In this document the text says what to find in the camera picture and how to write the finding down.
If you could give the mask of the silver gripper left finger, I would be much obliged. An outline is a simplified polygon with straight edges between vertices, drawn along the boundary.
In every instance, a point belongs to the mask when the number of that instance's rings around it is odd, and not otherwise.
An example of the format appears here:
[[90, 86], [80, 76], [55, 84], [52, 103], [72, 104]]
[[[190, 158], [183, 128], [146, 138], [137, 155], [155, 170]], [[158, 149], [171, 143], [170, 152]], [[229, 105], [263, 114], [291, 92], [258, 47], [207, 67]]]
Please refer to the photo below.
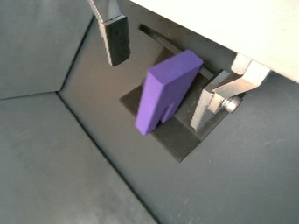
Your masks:
[[121, 12], [118, 0], [88, 0], [88, 4], [98, 19], [109, 64], [117, 67], [131, 53], [127, 16]]

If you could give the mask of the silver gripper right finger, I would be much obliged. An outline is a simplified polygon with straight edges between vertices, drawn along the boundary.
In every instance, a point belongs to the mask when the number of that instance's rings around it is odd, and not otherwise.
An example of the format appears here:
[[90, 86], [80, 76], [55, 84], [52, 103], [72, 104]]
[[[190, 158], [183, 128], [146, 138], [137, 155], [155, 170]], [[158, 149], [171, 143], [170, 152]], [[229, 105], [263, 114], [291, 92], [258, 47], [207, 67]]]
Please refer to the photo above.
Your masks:
[[226, 109], [234, 112], [241, 104], [241, 94], [258, 88], [271, 69], [239, 54], [226, 71], [211, 79], [201, 93], [201, 99], [191, 119], [191, 127], [201, 130], [211, 117]]

